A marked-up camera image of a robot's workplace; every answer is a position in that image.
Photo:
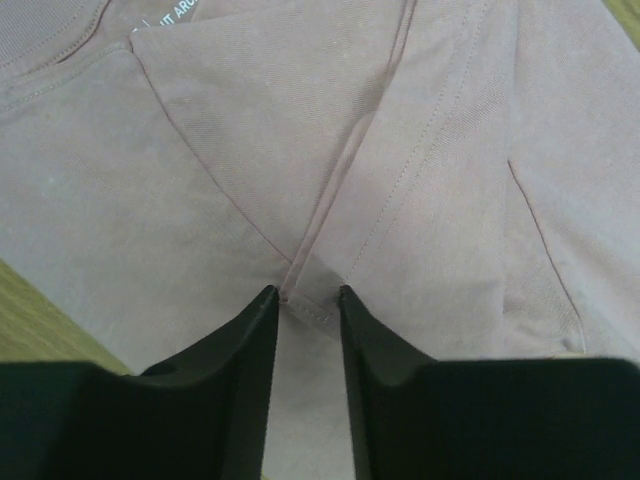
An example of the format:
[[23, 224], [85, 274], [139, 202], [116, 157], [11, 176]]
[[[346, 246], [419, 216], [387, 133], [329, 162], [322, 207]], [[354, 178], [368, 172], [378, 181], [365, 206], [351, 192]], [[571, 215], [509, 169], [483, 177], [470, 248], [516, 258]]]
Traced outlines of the pink t shirt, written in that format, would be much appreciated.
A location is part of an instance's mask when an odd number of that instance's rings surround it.
[[283, 302], [272, 479], [354, 475], [339, 288], [444, 359], [639, 356], [600, 1], [5, 1], [1, 257], [133, 371]]

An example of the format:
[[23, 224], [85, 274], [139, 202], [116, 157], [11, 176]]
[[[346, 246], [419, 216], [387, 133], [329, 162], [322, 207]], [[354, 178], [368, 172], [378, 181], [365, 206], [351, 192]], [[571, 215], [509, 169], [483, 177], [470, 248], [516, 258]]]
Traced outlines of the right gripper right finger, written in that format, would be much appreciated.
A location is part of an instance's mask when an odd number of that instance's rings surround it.
[[635, 479], [639, 368], [615, 358], [436, 360], [339, 296], [360, 479]]

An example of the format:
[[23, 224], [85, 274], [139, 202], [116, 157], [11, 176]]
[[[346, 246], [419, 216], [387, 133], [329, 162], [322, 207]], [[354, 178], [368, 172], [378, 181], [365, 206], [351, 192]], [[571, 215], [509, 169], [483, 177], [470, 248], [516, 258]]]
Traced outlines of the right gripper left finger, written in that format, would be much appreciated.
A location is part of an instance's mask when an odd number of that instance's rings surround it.
[[1, 367], [5, 479], [257, 479], [278, 292], [138, 375], [89, 362]]

